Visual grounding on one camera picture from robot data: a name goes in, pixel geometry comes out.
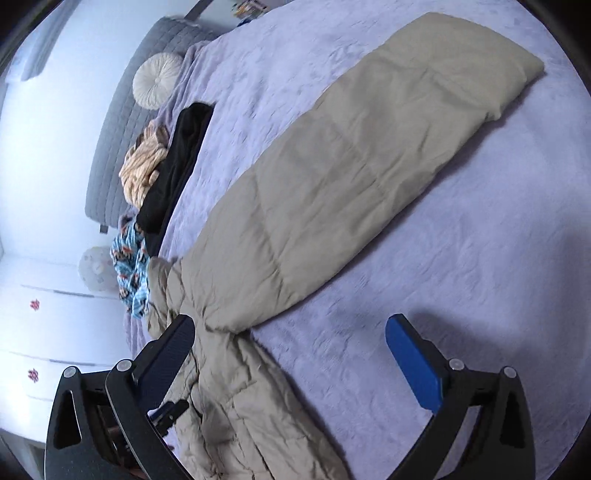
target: bed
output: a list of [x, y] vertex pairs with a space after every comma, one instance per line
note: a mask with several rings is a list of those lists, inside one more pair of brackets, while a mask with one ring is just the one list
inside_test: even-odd
[[543, 60], [545, 75], [341, 274], [252, 336], [358, 480], [386, 478], [429, 420], [385, 345], [391, 314], [405, 313], [471, 368], [510, 364], [524, 383], [545, 480], [591, 411], [591, 98], [551, 34], [516, 1], [297, 0], [189, 47], [156, 120], [173, 131], [193, 102], [216, 107], [160, 256], [182, 256], [277, 135], [428, 11], [514, 40]]

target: beige patterned fabric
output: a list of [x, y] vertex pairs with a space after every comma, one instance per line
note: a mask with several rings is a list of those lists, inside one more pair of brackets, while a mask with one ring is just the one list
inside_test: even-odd
[[135, 145], [125, 154], [125, 161], [119, 172], [125, 200], [140, 209], [150, 187], [158, 178], [154, 169], [168, 154], [168, 132], [150, 121]]

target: gray headboard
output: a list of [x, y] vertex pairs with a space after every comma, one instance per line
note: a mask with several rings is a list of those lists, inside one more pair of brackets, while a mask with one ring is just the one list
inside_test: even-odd
[[158, 20], [144, 37], [117, 85], [100, 131], [86, 190], [88, 218], [116, 228], [119, 216], [128, 207], [119, 181], [119, 170], [129, 147], [156, 115], [156, 111], [143, 109], [135, 103], [132, 94], [135, 72], [156, 53], [184, 55], [194, 43], [215, 40], [218, 36], [186, 20], [165, 17]]

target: clothing pile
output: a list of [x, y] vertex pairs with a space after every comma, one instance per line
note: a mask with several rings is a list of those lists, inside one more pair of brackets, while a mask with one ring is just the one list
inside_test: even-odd
[[117, 272], [119, 298], [136, 319], [146, 314], [148, 304], [148, 262], [144, 232], [135, 218], [123, 219], [119, 235], [113, 241], [111, 258]]
[[173, 214], [197, 162], [197, 154], [213, 114], [213, 107], [194, 103], [183, 110], [168, 146], [166, 128], [152, 120], [125, 156], [119, 178], [125, 198], [135, 208], [119, 220], [111, 248], [119, 297], [128, 314], [141, 320], [146, 314], [150, 257], [157, 257]]

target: blue patterned fabric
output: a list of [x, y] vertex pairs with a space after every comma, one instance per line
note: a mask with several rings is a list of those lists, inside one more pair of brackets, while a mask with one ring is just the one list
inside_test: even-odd
[[119, 229], [119, 235], [113, 240], [111, 258], [117, 272], [119, 298], [125, 304], [127, 312], [137, 319], [142, 319], [147, 311], [148, 262], [144, 233], [130, 217]]

